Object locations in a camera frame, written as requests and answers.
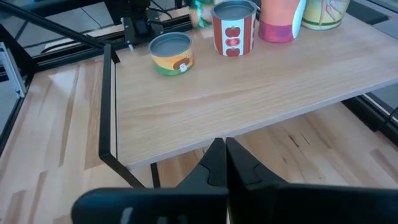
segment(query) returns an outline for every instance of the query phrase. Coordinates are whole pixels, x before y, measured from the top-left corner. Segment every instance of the yellow container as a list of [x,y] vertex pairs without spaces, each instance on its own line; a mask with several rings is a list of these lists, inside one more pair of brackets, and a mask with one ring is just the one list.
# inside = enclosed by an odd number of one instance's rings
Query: yellow container
[[181,32],[171,32],[156,37],[149,43],[155,69],[162,75],[180,75],[195,63],[192,39]]
[[341,24],[350,0],[307,0],[302,25],[327,30]]

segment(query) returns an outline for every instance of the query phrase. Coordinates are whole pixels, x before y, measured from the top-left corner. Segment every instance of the tabletop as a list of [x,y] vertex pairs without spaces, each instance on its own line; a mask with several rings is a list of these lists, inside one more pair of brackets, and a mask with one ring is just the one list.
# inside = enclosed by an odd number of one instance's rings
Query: tabletop
[[195,65],[180,76],[159,75],[147,46],[118,52],[118,159],[129,169],[398,82],[398,41],[349,15],[291,43],[256,35],[235,58],[216,53],[212,28],[187,33]]

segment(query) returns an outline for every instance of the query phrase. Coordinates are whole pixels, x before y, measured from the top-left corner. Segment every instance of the tin can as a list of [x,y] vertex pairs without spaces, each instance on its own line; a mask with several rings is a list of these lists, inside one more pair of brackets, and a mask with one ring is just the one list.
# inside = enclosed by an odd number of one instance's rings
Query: tin can
[[216,51],[227,57],[248,54],[254,46],[257,6],[250,1],[229,0],[212,13]]
[[341,24],[349,0],[308,0],[302,25],[314,30],[327,30]]
[[192,39],[183,32],[170,32],[156,37],[149,43],[149,51],[155,69],[162,75],[183,74],[195,63]]
[[273,43],[299,35],[306,0],[262,0],[259,37]]

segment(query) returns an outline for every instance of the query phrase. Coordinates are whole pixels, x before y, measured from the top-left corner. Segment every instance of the black cable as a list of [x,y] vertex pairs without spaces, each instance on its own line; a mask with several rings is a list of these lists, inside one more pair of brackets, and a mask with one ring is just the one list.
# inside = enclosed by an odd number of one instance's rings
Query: black cable
[[157,4],[154,0],[150,0],[150,1],[151,1],[152,3],[154,3],[155,6],[157,6],[159,9],[165,11],[164,8],[162,8],[162,6],[160,6],[159,4]]
[[168,16],[170,17],[170,19],[173,19],[172,15],[171,15],[170,13],[166,12],[165,10],[154,9],[154,8],[152,8],[152,7],[148,7],[148,9],[149,9],[149,10],[152,10],[152,11],[162,12],[162,13],[168,15]]
[[98,24],[98,26],[99,26],[99,28],[101,28],[102,29],[102,26],[101,26],[101,24],[99,24],[99,22],[97,22],[94,18],[92,18],[92,16],[91,15],[89,15],[88,14],[88,12],[86,12],[82,7],[80,8],[81,10],[83,10],[83,12],[85,12],[86,14],[87,14],[87,16],[88,17],[90,17],[95,23],[97,23]]

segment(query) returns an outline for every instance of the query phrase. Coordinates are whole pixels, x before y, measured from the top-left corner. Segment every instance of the black metal bar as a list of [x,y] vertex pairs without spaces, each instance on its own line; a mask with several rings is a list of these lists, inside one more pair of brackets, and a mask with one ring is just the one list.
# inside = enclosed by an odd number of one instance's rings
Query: black metal bar
[[21,6],[21,8],[36,15],[46,17],[99,2],[102,2],[102,0],[45,0],[30,3],[25,6]]
[[26,26],[27,26],[28,23],[29,23],[28,21],[24,21],[24,23],[23,23],[23,25],[21,26],[21,28],[19,28],[19,31],[18,31],[17,35],[15,35],[15,39],[16,39],[17,41],[18,41],[19,38],[21,37],[21,35],[22,35],[22,33],[24,32],[24,30],[25,30],[25,28],[26,28]]
[[383,124],[381,125],[381,127],[379,129],[382,129],[384,126],[388,125],[388,123],[393,122],[393,118],[395,113],[398,111],[398,107],[396,109],[394,109],[393,111],[391,111],[390,115],[388,116],[388,118],[385,120],[385,122],[383,122]]
[[181,9],[182,8],[182,0],[175,0],[174,3],[175,3],[175,7],[177,9]]
[[115,0],[104,0],[105,6],[108,9],[109,15],[112,18],[112,21],[115,25],[120,25],[121,21],[121,9],[120,4],[122,1],[115,1]]
[[370,130],[380,131],[391,142],[398,146],[398,124],[390,122],[386,124],[388,115],[378,106],[369,101],[364,95],[356,96],[342,103],[358,117]]
[[36,72],[37,63],[1,24],[0,42],[4,42],[6,47],[9,48],[14,58],[17,59],[17,66],[22,70],[23,73],[27,75]]
[[159,171],[156,162],[150,165],[150,171],[152,172],[152,183],[154,184],[154,188],[160,188]]
[[342,103],[372,131],[378,131],[387,118],[363,95],[344,100]]
[[104,161],[112,170],[118,173],[127,183],[135,188],[145,188],[130,171],[124,167],[111,154],[111,79],[112,79],[112,60],[110,44],[104,47],[104,70],[101,93],[101,117],[99,124],[99,158]]
[[398,106],[391,113],[394,117],[398,117]]
[[[156,14],[148,13],[149,19],[151,20],[155,20],[154,18],[155,15]],[[157,24],[153,24],[152,26],[154,27],[155,30],[154,36],[148,38],[135,38],[132,45],[137,46],[140,44],[144,44],[146,42],[151,41],[152,38],[158,35],[160,33],[159,27],[162,26]],[[183,32],[190,29],[192,29],[192,24],[190,22],[189,15],[176,17],[167,20],[166,22],[163,23],[164,32],[174,32],[174,31]],[[124,42],[123,31],[98,36],[96,38],[98,38],[102,42],[112,42],[112,48],[114,50],[121,50],[127,47],[127,44]],[[77,62],[79,60],[95,57],[101,55],[102,53],[103,53],[102,49],[96,50],[84,44],[76,44],[70,47],[65,47],[59,50],[53,50],[51,52],[46,52],[44,54],[33,56],[33,59],[35,62],[38,63],[37,72],[41,72],[51,68]],[[5,74],[4,68],[0,66],[0,82],[6,80],[8,80],[8,77]]]
[[[102,26],[102,29],[105,29],[105,28],[108,28],[108,27],[111,27],[111,26],[114,26],[114,25],[113,24],[108,24],[108,25]],[[96,30],[98,30],[98,29],[84,30],[84,31],[81,31],[80,33],[81,34],[86,34],[86,33],[89,33],[89,32],[96,31]],[[37,47],[37,46],[40,46],[40,45],[49,44],[49,43],[52,43],[52,42],[55,42],[55,41],[58,41],[58,40],[63,40],[63,39],[65,39],[65,37],[59,37],[59,38],[55,38],[55,39],[51,39],[51,40],[45,40],[45,41],[41,41],[41,42],[36,43],[36,44],[29,44],[29,45],[25,45],[25,46],[22,46],[22,47],[25,48],[25,49],[29,49],[31,47]]]
[[380,0],[368,0],[368,1],[373,2],[374,4],[377,4],[378,6],[386,8],[394,13],[398,13],[398,7],[393,6],[392,4],[390,4],[386,1],[380,1]]
[[81,43],[84,43],[86,45],[89,45],[90,47],[102,49],[103,44],[100,42],[96,41],[93,38],[88,38],[82,34],[79,34],[78,32],[75,32],[74,30],[71,30],[67,27],[61,26],[60,24],[57,24],[56,22],[50,21],[44,17],[35,15],[29,11],[23,10],[13,4],[10,4],[8,2],[0,1],[0,10],[9,13],[13,16],[16,16],[20,19],[27,20],[35,25],[38,25],[40,27],[43,27],[44,29],[48,29],[52,32],[55,32],[57,34],[60,34],[62,36],[71,38],[75,41],[79,41]]
[[351,1],[347,13],[369,25],[378,24],[389,20],[389,17],[371,7],[364,6],[356,1]]
[[110,44],[109,46],[111,46],[111,58],[112,58],[112,61],[113,61],[114,63],[119,63],[119,62],[120,62],[120,59],[119,59],[118,55],[117,55],[116,52],[113,50],[112,45]]
[[124,40],[127,44],[131,44],[134,42],[136,37],[132,20],[130,17],[123,17],[123,25],[124,25]]
[[384,108],[388,113],[392,113],[394,110],[390,105],[388,105],[386,102],[382,101],[379,97],[377,97],[373,93],[367,93],[366,94],[370,99],[374,100],[378,105],[380,105],[382,108]]

